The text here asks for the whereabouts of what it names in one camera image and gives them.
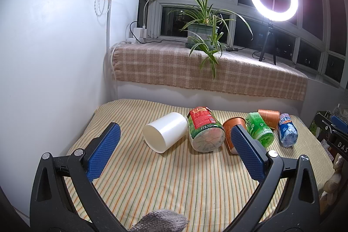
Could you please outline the grey knit glove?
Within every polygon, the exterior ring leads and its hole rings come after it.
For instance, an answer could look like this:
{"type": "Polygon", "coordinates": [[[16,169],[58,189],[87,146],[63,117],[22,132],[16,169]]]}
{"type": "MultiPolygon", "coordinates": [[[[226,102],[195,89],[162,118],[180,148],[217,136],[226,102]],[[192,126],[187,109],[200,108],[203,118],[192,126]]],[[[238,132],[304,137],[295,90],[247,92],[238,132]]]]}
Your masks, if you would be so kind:
{"type": "Polygon", "coordinates": [[[143,216],[129,231],[183,231],[189,221],[172,210],[156,210],[143,216]]]}

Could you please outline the far orange paper cup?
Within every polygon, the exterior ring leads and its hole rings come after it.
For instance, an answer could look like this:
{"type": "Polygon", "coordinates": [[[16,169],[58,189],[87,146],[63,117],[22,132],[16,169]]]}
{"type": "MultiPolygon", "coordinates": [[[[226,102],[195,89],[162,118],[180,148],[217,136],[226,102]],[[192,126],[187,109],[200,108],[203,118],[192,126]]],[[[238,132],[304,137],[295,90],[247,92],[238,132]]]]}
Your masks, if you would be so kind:
{"type": "Polygon", "coordinates": [[[279,111],[259,109],[258,113],[271,129],[275,130],[277,128],[280,116],[279,111]]]}

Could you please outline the white power adapter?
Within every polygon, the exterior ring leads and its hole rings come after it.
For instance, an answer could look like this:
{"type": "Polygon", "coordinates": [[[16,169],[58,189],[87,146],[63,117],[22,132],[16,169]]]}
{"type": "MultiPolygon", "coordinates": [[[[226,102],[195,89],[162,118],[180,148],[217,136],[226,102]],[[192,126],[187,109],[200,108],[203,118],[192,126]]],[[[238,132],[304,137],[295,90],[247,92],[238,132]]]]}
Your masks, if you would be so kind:
{"type": "Polygon", "coordinates": [[[143,27],[135,27],[133,29],[134,37],[137,39],[146,39],[147,38],[147,29],[145,26],[143,27]]]}

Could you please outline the plaid beige sill cloth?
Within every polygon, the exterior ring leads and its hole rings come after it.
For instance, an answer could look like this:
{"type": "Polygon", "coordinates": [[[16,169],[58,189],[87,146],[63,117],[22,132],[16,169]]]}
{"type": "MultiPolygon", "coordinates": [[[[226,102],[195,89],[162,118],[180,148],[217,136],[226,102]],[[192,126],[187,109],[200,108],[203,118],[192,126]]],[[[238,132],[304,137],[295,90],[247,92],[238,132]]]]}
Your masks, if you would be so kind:
{"type": "Polygon", "coordinates": [[[184,45],[165,42],[120,44],[112,55],[118,81],[182,89],[303,101],[308,77],[284,63],[259,62],[243,53],[207,55],[184,45]]]}

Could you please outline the near orange paper cup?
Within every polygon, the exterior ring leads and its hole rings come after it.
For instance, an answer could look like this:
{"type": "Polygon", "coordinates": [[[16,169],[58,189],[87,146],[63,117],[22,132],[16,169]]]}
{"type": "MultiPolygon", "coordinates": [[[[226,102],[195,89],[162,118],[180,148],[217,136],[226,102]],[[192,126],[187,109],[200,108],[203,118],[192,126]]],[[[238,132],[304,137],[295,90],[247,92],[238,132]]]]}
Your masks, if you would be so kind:
{"type": "Polygon", "coordinates": [[[238,155],[237,150],[234,147],[234,144],[232,143],[232,139],[231,139],[231,131],[232,128],[236,125],[241,125],[244,127],[244,129],[246,129],[245,126],[245,119],[243,117],[240,116],[236,116],[233,118],[229,118],[228,120],[226,120],[223,123],[223,129],[225,131],[225,141],[226,141],[226,145],[230,151],[231,154],[233,155],[238,155]]]}

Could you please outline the cut green tea bottle cup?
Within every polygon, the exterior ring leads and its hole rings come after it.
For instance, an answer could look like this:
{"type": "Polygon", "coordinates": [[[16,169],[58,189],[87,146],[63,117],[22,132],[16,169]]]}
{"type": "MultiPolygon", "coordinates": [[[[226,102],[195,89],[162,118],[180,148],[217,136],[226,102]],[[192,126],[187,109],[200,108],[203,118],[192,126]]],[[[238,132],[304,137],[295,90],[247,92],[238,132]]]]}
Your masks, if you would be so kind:
{"type": "Polygon", "coordinates": [[[187,115],[189,140],[197,152],[207,153],[217,150],[225,141],[225,130],[212,111],[200,106],[187,115]]]}

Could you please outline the orange paper cup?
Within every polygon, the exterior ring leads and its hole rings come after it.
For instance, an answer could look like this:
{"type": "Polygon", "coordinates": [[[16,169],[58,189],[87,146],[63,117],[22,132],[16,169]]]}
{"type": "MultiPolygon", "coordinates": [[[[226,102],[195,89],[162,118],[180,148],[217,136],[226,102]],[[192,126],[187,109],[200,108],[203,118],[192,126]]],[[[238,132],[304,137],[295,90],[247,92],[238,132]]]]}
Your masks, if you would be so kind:
{"type": "Polygon", "coordinates": [[[258,113],[271,129],[275,130],[277,128],[280,116],[279,111],[259,109],[258,113]]]}
{"type": "Polygon", "coordinates": [[[234,144],[232,143],[232,139],[231,139],[231,131],[232,128],[236,125],[241,125],[244,127],[244,129],[246,129],[245,126],[245,119],[243,117],[240,116],[236,116],[233,118],[229,118],[228,120],[226,120],[223,123],[223,129],[225,131],[225,141],[226,141],[226,145],[230,151],[231,154],[233,155],[238,155],[237,150],[234,147],[234,144]]]}

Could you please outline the white plastic cup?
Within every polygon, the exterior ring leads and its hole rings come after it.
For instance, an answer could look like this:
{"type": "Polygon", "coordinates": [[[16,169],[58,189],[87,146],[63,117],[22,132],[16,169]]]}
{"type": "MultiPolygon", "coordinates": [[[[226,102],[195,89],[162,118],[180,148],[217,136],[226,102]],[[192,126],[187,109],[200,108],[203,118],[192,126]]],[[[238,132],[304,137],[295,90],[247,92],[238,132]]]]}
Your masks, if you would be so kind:
{"type": "Polygon", "coordinates": [[[145,125],[143,138],[151,150],[162,154],[185,136],[187,129],[186,118],[178,112],[171,112],[145,125]]]}

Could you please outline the potted spider plant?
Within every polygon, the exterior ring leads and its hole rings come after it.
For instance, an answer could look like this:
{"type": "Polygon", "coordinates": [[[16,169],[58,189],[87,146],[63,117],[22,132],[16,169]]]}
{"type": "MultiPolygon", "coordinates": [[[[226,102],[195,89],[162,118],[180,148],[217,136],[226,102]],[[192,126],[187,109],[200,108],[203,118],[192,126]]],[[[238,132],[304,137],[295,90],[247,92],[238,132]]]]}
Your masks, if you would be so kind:
{"type": "Polygon", "coordinates": [[[220,26],[225,27],[226,34],[230,35],[229,22],[232,19],[224,19],[223,14],[236,16],[247,27],[251,36],[253,31],[240,14],[228,9],[214,9],[214,4],[209,0],[194,0],[194,5],[185,5],[183,9],[178,9],[179,12],[189,18],[189,21],[181,28],[182,32],[187,32],[187,43],[189,44],[190,54],[194,51],[202,51],[206,58],[200,64],[203,68],[205,63],[209,63],[212,71],[212,77],[216,78],[216,67],[219,65],[216,54],[223,55],[224,48],[221,43],[221,38],[225,34],[220,31],[220,26]]]}

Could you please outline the blue soda bottle cup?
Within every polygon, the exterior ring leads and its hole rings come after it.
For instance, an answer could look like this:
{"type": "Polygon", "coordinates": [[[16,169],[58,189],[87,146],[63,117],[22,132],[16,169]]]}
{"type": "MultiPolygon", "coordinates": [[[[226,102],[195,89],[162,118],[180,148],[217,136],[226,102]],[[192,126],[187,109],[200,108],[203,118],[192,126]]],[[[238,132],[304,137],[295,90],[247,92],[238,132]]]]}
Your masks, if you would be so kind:
{"type": "Polygon", "coordinates": [[[283,113],[278,122],[279,141],[284,148],[290,148],[298,139],[298,131],[289,114],[283,113]]]}

